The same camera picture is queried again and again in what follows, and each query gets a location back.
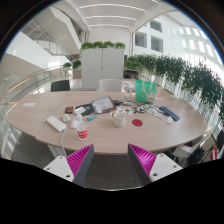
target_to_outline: teal bag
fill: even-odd
[[[143,80],[135,80],[135,100],[148,103],[155,101],[156,83]]]

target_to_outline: book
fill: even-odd
[[[93,109],[96,114],[107,113],[116,110],[115,104],[110,96],[104,96],[92,101]]]

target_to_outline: ceiling light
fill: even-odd
[[[82,6],[82,7],[79,7],[79,8],[82,9],[82,8],[94,7],[94,6],[120,6],[120,7],[127,7],[127,8],[132,8],[132,9],[138,9],[138,10],[141,10],[141,11],[145,11],[144,9],[140,9],[140,8],[136,8],[136,7],[132,7],[132,6],[128,6],[128,5],[118,5],[118,4],[96,4],[96,5],[86,5],[86,6]]]
[[[99,18],[99,17],[110,17],[110,18],[121,18],[121,19],[132,19],[132,20],[136,20],[136,19],[133,19],[133,18],[122,17],[122,16],[89,16],[89,17],[86,17],[86,19]]]
[[[113,25],[113,24],[97,24],[97,25],[90,25],[90,26],[122,26],[122,25]]]

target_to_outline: window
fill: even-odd
[[[146,33],[135,33],[135,46],[147,47],[147,35]]]
[[[186,29],[187,34],[190,34],[191,35],[190,29],[189,28],[185,28],[185,29]]]
[[[206,46],[207,46],[209,55],[214,57],[211,46],[209,46],[208,44],[206,44]]]
[[[152,20],[150,21],[150,27],[152,29],[155,29],[155,30],[158,30],[159,32],[162,33],[162,26],[161,26],[161,23],[155,21],[155,20]]]
[[[194,33],[195,33],[196,36],[200,36],[197,29],[194,29]]]
[[[158,37],[151,37],[151,49],[163,53],[163,40]]]
[[[201,52],[205,52],[204,44],[201,41],[198,41],[199,48]]]
[[[184,34],[184,30],[182,28],[179,28],[179,30],[181,34]]]
[[[218,55],[216,50],[215,50],[215,53],[216,53],[216,56],[217,56],[217,59],[218,59],[219,63],[222,64],[221,59],[220,59],[220,57],[219,57],[219,55]]]
[[[185,40],[185,39],[182,39],[182,44],[183,44],[183,47],[184,47],[184,48],[187,47],[187,44],[186,44],[186,40]]]
[[[205,36],[205,34],[200,30],[200,33],[201,33],[201,35],[202,35],[202,37],[204,38],[204,39],[207,39],[207,37]]]
[[[194,41],[189,40],[189,44],[190,44],[190,49],[195,50]]]

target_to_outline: black chair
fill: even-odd
[[[70,91],[69,80],[61,80],[51,83],[51,92]]]

